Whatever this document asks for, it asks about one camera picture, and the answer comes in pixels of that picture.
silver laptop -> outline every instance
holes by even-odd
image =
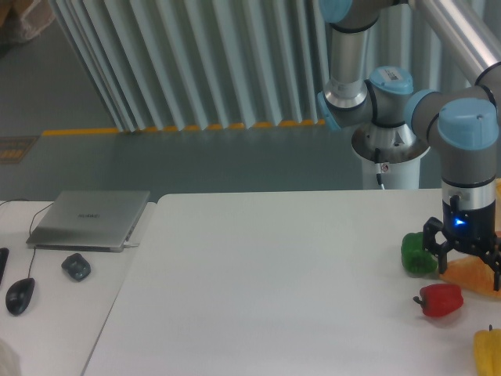
[[[122,251],[148,191],[63,191],[26,241],[30,248]]]

black computer mouse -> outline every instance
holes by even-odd
[[[66,270],[68,275],[77,282],[85,279],[91,272],[90,264],[79,253],[74,253],[71,256],[68,256],[61,264],[61,267]]]
[[[34,279],[25,278],[18,280],[7,291],[5,305],[11,314],[19,316],[30,304],[34,290]]]

laptop logo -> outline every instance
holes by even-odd
[[[78,218],[99,218],[100,214],[79,214]]]

green bell pepper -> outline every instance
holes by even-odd
[[[423,233],[408,233],[400,248],[402,265],[412,274],[428,274],[437,269],[438,263],[423,249]]]

white desk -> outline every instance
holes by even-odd
[[[439,190],[163,197],[89,362],[110,375],[474,375],[501,303],[429,320],[400,244]]]
[[[61,268],[71,251],[37,250],[31,276],[36,285],[27,310],[18,317],[5,307],[5,294],[27,277],[33,250],[25,242],[33,215],[47,202],[13,202],[0,207],[0,247],[10,250],[0,285],[0,338],[20,358],[23,376],[78,376],[85,368],[120,290],[135,249],[121,253],[83,252],[91,274],[72,281]],[[132,243],[142,239],[155,204],[143,212]],[[45,212],[35,219],[33,228]]]

